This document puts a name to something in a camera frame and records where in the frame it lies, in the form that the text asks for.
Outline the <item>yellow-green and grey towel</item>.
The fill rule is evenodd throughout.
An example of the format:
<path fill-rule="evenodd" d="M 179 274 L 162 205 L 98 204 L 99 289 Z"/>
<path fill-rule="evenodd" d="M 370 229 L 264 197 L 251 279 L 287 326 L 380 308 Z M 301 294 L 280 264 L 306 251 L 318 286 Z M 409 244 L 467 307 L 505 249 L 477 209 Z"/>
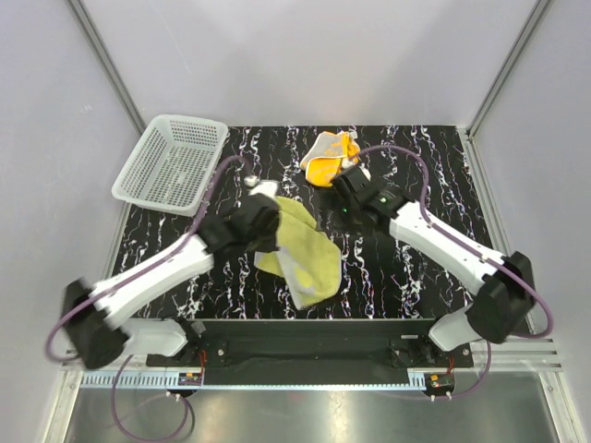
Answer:
<path fill-rule="evenodd" d="M 341 250 L 318 229 L 303 204 L 285 197 L 276 200 L 281 215 L 278 249 L 257 252 L 254 264 L 284 279 L 295 308 L 302 310 L 337 294 L 342 280 Z"/>

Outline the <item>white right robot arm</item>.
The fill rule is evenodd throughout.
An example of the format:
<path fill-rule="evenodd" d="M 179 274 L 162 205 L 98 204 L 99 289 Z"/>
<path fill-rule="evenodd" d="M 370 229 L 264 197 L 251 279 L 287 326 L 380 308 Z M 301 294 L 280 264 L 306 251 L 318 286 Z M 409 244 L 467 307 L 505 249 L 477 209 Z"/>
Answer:
<path fill-rule="evenodd" d="M 475 297 L 471 304 L 438 319 L 419 343 L 420 357 L 428 365 L 443 364 L 452 350 L 472 341 L 504 342 L 535 306 L 535 298 L 501 270 L 532 285 L 531 262 L 523 254 L 508 257 L 469 239 L 400 189 L 379 186 L 363 167 L 337 174 L 332 186 L 350 225 L 410 245 L 450 272 Z"/>

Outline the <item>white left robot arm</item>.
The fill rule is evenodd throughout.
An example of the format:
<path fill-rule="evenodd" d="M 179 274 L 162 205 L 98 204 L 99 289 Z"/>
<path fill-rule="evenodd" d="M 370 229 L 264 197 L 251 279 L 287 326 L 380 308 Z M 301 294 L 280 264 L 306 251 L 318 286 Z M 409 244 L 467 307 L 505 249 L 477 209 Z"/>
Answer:
<path fill-rule="evenodd" d="M 97 370 L 122 356 L 160 355 L 174 365 L 199 358 L 199 326 L 180 317 L 136 318 L 143 306 L 177 285 L 246 252 L 274 252 L 280 222 L 276 186 L 264 182 L 239 207 L 205 217 L 155 256 L 88 287 L 71 282 L 63 303 L 64 330 L 85 368 Z"/>

